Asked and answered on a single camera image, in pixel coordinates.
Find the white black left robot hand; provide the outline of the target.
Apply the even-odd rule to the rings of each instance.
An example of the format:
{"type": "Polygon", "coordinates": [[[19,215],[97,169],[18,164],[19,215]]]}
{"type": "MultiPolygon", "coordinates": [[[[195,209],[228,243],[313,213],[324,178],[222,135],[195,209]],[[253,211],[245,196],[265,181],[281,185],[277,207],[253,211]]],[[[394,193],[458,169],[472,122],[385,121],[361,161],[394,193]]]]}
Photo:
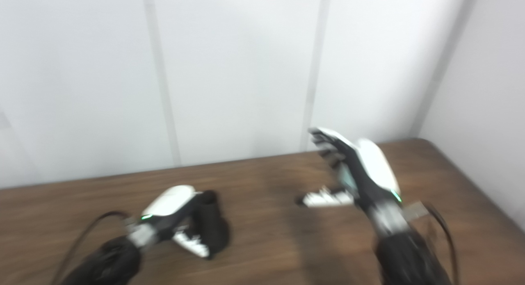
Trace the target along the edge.
{"type": "Polygon", "coordinates": [[[197,257],[211,256],[210,248],[202,237],[189,234],[189,224],[184,221],[195,212],[201,192],[191,185],[170,187],[143,210],[137,225],[128,239],[141,251],[171,240],[197,257]]]}

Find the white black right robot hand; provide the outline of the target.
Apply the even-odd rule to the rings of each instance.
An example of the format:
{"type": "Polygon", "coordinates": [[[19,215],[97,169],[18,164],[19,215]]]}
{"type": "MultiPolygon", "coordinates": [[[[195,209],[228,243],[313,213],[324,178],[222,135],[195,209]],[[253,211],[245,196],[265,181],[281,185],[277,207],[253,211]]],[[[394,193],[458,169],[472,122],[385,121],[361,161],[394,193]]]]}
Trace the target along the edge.
{"type": "Polygon", "coordinates": [[[383,201],[401,202],[399,184],[381,149],[369,139],[351,142],[327,128],[310,128],[319,155],[334,172],[336,185],[295,199],[301,207],[356,205],[366,212],[383,201]]]}

